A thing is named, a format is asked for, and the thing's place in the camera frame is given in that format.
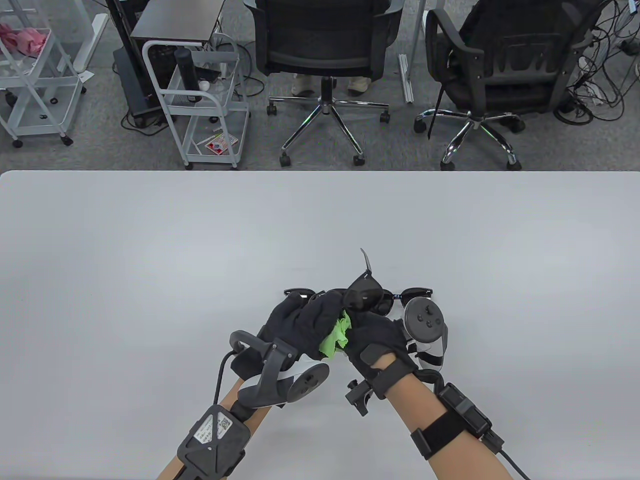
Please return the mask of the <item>person's right hand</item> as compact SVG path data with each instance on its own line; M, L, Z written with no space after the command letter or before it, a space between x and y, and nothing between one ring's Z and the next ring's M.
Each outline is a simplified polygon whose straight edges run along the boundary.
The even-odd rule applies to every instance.
M413 375L418 365L409 355L405 335L397 322L370 311L347 313L350 329L346 331L347 344L343 350L382 400L397 382Z

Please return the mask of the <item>person's left hand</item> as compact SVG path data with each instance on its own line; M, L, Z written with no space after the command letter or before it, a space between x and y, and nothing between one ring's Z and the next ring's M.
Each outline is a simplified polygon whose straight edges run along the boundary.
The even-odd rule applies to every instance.
M288 370L302 355L321 361L332 358L331 350L345 352L351 319L343 297L342 291L334 289L307 301L293 292L274 307L257 338L270 344L282 341L296 350L297 354L284 362L281 371Z

